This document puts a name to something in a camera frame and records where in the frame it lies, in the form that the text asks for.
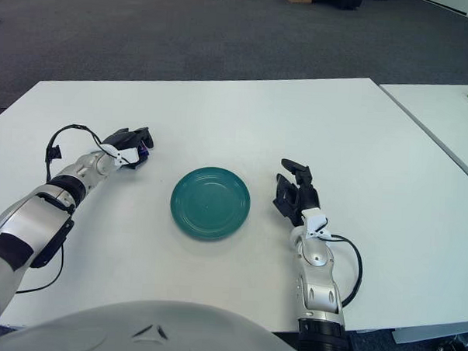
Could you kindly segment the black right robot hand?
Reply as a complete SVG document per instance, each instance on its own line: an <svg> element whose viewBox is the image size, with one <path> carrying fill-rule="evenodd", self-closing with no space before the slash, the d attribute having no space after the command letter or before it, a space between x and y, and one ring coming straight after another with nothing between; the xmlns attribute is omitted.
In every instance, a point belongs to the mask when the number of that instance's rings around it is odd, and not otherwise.
<svg viewBox="0 0 468 351"><path fill-rule="evenodd" d="M282 174L276 175L276 209L288 217L293 226L303 225L302 211L321 208L318 193L312 184L312 174L308 166L300 165L289 159L282 159L281 165L294 175L296 183L290 182Z"/></svg>

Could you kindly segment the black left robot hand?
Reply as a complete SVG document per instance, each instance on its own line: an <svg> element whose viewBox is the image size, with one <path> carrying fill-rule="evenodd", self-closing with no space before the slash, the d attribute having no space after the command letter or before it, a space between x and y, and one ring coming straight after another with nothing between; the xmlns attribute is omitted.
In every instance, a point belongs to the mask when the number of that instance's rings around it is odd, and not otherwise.
<svg viewBox="0 0 468 351"><path fill-rule="evenodd" d="M136 130L124 128L107 137L100 145L113 157L115 165L136 169L147 161L154 142L147 127Z"/></svg>

